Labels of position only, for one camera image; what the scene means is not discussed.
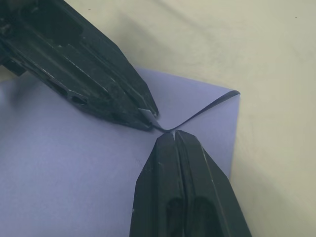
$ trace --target black plastic part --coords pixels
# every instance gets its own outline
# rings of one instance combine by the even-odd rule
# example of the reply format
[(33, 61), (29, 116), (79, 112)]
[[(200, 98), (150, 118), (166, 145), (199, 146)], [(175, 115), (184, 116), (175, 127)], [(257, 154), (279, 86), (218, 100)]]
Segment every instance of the black plastic part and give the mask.
[(40, 0), (4, 16), (0, 58), (4, 51), (9, 70), (31, 72), (89, 114), (152, 128), (139, 111), (158, 114), (146, 83), (120, 49), (66, 2)]
[(186, 132), (159, 137), (136, 183), (130, 237), (251, 237), (226, 175)]

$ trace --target paper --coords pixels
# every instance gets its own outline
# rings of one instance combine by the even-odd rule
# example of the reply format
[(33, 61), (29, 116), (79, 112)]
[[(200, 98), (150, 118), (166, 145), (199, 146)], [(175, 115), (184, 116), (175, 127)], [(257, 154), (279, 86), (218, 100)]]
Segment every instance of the paper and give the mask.
[[(228, 89), (139, 70), (175, 127)], [(239, 96), (180, 129), (229, 176)], [(80, 112), (30, 75), (0, 84), (0, 235), (128, 237), (137, 177), (162, 133)]]

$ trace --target white table surface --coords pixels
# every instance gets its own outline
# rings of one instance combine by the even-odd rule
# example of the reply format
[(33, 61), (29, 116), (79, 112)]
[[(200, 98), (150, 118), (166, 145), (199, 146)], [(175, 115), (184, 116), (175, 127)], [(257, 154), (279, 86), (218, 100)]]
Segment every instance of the white table surface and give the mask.
[(133, 65), (239, 90), (231, 183), (253, 236), (316, 236), (316, 1), (67, 2)]

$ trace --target lavender paper sheet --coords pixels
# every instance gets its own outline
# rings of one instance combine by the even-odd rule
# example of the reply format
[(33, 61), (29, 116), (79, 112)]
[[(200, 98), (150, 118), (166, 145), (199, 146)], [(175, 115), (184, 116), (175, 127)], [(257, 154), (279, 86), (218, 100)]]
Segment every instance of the lavender paper sheet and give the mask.
[[(229, 89), (139, 69), (163, 128)], [(180, 129), (229, 176), (239, 96)], [(77, 110), (31, 75), (0, 84), (0, 236), (128, 237), (137, 177), (162, 133)]]

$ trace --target scratched black plastic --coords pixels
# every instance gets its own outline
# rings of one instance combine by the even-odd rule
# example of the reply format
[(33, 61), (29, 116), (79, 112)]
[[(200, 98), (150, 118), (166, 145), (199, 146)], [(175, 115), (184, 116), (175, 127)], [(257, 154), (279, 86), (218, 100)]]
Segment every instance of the scratched black plastic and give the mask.
[(151, 129), (138, 109), (158, 109), (120, 49), (63, 0), (29, 2), (0, 12), (0, 63), (31, 72), (84, 112)]
[(251, 237), (228, 178), (183, 131), (157, 139), (132, 213), (130, 237)]

